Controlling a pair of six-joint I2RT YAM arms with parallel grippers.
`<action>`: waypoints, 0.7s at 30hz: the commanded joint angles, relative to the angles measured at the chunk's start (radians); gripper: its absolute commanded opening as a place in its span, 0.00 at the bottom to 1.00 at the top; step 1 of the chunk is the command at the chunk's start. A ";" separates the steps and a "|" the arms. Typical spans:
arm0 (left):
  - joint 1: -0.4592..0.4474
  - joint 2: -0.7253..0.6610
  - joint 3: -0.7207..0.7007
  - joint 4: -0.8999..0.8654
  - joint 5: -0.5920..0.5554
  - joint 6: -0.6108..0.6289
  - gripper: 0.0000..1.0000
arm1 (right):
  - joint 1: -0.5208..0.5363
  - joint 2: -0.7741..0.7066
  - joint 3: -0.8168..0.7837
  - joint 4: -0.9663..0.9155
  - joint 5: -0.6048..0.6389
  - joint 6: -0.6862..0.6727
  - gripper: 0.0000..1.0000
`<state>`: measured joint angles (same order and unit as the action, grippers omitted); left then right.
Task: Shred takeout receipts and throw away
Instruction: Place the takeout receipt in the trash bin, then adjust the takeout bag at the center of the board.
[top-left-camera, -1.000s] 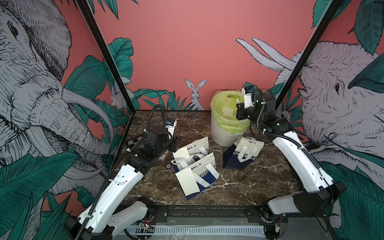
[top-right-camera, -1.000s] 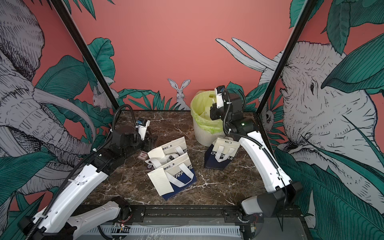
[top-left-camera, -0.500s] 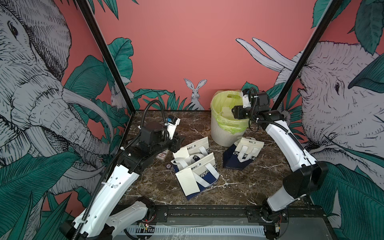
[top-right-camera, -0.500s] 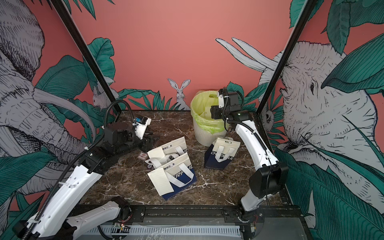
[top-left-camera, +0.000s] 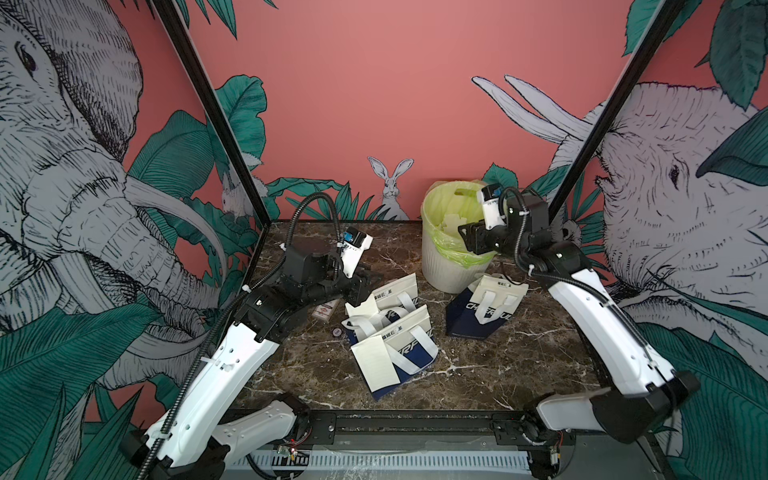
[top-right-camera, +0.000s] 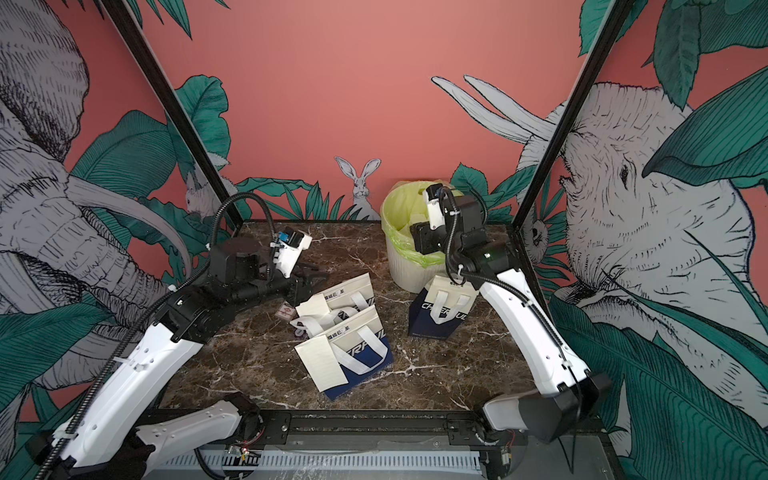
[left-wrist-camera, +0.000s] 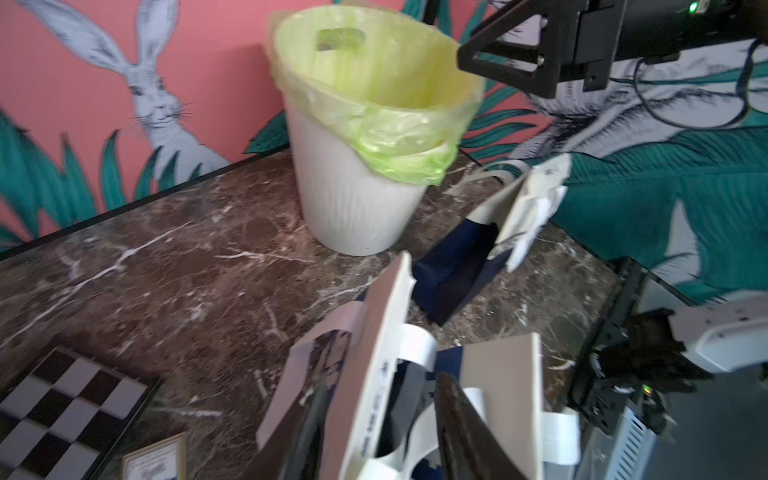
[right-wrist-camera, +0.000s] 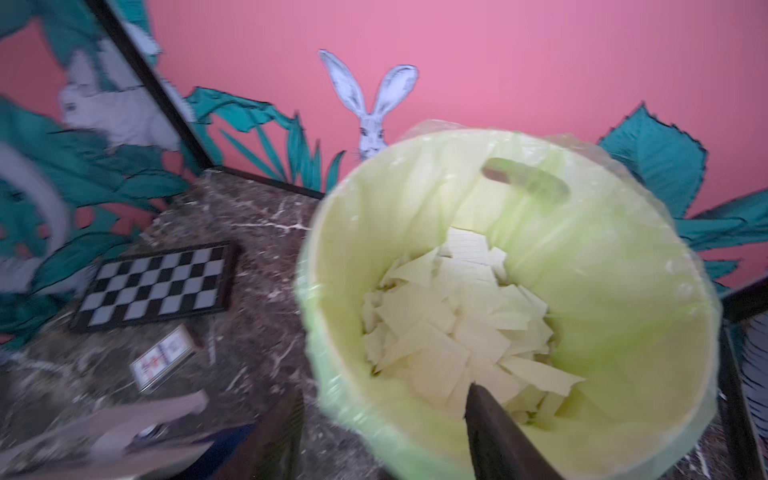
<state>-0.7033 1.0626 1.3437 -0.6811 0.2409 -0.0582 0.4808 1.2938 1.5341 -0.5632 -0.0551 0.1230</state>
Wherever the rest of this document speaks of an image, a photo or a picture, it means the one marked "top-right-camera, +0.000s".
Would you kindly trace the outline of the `navy white paper bag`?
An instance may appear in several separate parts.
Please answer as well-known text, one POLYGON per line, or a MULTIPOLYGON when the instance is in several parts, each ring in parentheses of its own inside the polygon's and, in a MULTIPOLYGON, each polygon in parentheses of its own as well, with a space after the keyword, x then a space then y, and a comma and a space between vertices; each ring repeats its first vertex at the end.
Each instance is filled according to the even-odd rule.
POLYGON ((322 292, 331 309, 323 318, 297 317, 290 324, 297 337, 311 338, 341 323, 374 304, 374 291, 368 273, 348 279, 322 292))
POLYGON ((317 335, 328 339, 348 381, 322 392, 330 400, 345 395, 393 362, 390 342, 373 305, 317 335))
POLYGON ((448 339, 467 319, 478 292, 470 283, 458 285, 436 275, 409 307, 408 334, 437 340, 448 339))

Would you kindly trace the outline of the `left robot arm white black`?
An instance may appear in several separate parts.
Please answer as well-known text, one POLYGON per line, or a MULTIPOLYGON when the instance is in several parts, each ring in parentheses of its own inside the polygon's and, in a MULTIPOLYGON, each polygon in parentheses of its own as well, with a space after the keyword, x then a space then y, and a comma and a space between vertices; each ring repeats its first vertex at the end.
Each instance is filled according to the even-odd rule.
POLYGON ((134 348, 120 341, 73 415, 27 444, 39 479, 142 479, 180 454, 215 440, 258 434, 259 409, 244 394, 165 423, 137 422, 174 374, 242 311, 275 298, 292 306, 326 280, 299 258, 310 235, 278 231, 265 217, 269 243, 259 258, 254 240, 222 240, 213 229, 207 263, 141 318, 146 331, 134 348))

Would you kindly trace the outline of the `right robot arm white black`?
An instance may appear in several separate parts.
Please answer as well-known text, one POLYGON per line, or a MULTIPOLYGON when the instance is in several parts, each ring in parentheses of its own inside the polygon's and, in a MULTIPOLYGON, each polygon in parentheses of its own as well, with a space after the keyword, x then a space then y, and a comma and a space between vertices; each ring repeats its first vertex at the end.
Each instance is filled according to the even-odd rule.
POLYGON ((455 196, 441 183, 423 192, 428 219, 411 226, 420 254, 442 251, 448 277, 469 283, 503 321, 527 362, 535 391, 501 395, 483 413, 495 430, 521 430, 550 443, 588 418, 611 389, 557 331, 523 247, 492 241, 486 215, 472 196, 455 196))

